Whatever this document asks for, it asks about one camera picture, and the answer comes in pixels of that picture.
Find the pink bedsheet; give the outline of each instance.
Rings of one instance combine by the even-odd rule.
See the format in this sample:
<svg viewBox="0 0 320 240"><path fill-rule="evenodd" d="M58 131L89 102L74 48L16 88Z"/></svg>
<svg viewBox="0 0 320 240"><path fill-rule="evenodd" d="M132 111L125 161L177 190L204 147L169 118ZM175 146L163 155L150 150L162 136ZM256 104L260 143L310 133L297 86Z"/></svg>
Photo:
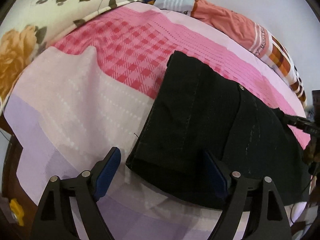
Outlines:
<svg viewBox="0 0 320 240"><path fill-rule="evenodd" d="M244 15L206 0L156 0L154 5L189 15L226 34L272 68L306 107L306 94L292 58L264 27Z"/></svg>
<svg viewBox="0 0 320 240"><path fill-rule="evenodd" d="M117 146L120 167L107 196L98 202L117 240L209 236L219 211L154 191L124 165L174 50L199 58L269 106L303 116L301 103L273 70L223 33L183 14L132 3L49 47L26 68L12 92L4 115L24 148L19 182L35 203L51 176L74 177ZM293 131L304 147L308 135ZM304 206L295 206L293 220ZM245 212L235 239L242 238L247 219ZM79 214L75 220L86 239Z"/></svg>

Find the black cloth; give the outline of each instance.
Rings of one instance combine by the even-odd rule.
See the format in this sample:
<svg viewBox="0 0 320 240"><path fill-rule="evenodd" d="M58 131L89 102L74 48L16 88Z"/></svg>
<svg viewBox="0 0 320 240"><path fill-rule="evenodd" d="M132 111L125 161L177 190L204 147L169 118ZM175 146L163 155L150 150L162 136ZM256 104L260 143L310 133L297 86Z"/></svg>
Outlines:
<svg viewBox="0 0 320 240"><path fill-rule="evenodd" d="M231 171L273 179L284 205L308 199L302 148L279 109L271 109L237 82L176 51L126 165L164 192L222 209L202 160L210 150Z"/></svg>

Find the floral pillow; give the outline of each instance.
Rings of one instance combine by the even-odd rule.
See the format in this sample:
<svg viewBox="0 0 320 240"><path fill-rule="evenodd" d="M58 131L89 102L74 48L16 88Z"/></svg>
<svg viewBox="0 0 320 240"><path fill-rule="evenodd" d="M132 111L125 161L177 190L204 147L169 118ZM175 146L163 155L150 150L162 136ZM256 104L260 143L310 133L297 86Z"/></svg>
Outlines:
<svg viewBox="0 0 320 240"><path fill-rule="evenodd" d="M0 26L0 114L22 71L97 15L141 0L17 0Z"/></svg>

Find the white wall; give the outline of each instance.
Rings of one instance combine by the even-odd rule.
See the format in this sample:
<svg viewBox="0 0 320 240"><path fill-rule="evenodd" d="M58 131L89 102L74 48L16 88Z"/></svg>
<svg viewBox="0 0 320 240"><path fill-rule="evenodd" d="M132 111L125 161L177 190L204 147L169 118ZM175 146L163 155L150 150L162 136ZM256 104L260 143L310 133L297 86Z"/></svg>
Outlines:
<svg viewBox="0 0 320 240"><path fill-rule="evenodd" d="M289 51L304 83L308 103L320 89L320 23L305 0L208 0L267 28Z"/></svg>

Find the pink checkered pattern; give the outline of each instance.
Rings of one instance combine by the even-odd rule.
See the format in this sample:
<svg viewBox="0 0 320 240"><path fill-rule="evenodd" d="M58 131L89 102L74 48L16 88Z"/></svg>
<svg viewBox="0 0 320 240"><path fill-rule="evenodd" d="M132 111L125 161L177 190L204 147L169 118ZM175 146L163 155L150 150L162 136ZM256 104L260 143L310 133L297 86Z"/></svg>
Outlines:
<svg viewBox="0 0 320 240"><path fill-rule="evenodd" d="M112 78L155 98L169 56L179 50L208 64L223 77L236 81L272 108L295 115L284 97L252 65L225 47L170 22L155 11L136 12L120 7L87 22L55 44L78 55L88 46L97 49L101 70ZM304 147L309 137L293 129Z"/></svg>

